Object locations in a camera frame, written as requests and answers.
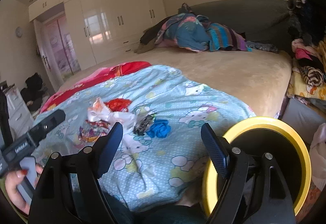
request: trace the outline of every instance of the yellow ring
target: yellow ring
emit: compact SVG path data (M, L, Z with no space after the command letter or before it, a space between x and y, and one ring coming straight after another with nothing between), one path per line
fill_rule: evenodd
M267 128L277 131L290 141L298 153L302 167L302 181L298 197L293 205L294 213L297 215L304 204L310 186L311 164L308 150L301 137L292 127L278 119L264 116L248 118L237 123L231 127L223 137L231 143L242 133L255 128ZM210 161L203 178L203 208L207 216L213 211L217 200L217 173L213 163Z

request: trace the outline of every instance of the hello kitty blanket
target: hello kitty blanket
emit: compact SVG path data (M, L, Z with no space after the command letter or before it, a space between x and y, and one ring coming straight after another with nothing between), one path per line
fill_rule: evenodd
M40 114L35 123L62 109L66 121L40 142L33 153L37 162L44 165L54 151L74 154L93 144L79 140L79 129L97 97L104 102L128 99L131 113L156 113L155 123L143 136L133 132L123 136L109 171L99 179L103 191L132 211L179 200L190 183L203 175L208 161L200 137L204 123L223 135L239 121L255 116L239 99L191 81L178 69L150 66L79 91ZM75 178L72 182L78 189Z

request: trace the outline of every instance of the blue blanket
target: blue blanket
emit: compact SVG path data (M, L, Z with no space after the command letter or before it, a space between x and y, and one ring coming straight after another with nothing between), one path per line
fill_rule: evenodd
M109 171L99 180L103 190L132 211L177 201L189 184L202 176L208 161L200 137L205 122L217 135L223 135L234 124L254 116L239 99L191 81L178 69L151 66L80 91L40 114L35 123L62 109L66 121L40 142L33 153L37 162L44 165L54 151L67 155L86 146L78 139L79 127L97 97L104 102L130 99L129 112L135 114L157 113L157 122L144 136L123 136ZM76 177L72 182L78 191Z
M194 52L202 52L208 49L209 41L205 28L196 16L192 13L181 13L163 24L155 44L159 47L178 46Z

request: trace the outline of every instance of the wardrobe door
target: wardrobe door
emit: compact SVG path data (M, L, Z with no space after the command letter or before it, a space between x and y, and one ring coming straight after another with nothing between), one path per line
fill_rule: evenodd
M57 92L64 82L61 77L58 65L56 64L54 54L51 49L50 41L45 32L44 25L36 19L33 20L33 23L36 41L40 51L40 56L42 58L43 65L45 67L46 73L52 84L53 89L55 90L55 92Z
M119 3L125 37L142 34L144 30L151 27L148 0L119 0Z
M163 0L148 0L148 3L152 16L151 23L154 26L166 18Z
M112 43L124 37L118 0L80 0L89 42L97 63L113 57Z
M65 3L68 30L82 70L96 65L96 60L89 40L87 27L84 23L80 0Z

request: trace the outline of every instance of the red blanket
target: red blanket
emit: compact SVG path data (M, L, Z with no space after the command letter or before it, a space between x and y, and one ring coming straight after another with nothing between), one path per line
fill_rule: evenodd
M151 64L148 62L137 61L120 64L111 68L100 68L90 76L75 83L75 85L72 86L70 89L65 90L63 92L57 92L56 94L52 95L42 107L41 113L53 109L54 107L67 100L78 91L90 88L96 84L102 83L109 79L113 79L115 77L135 73L138 70L144 69L149 66L151 66Z

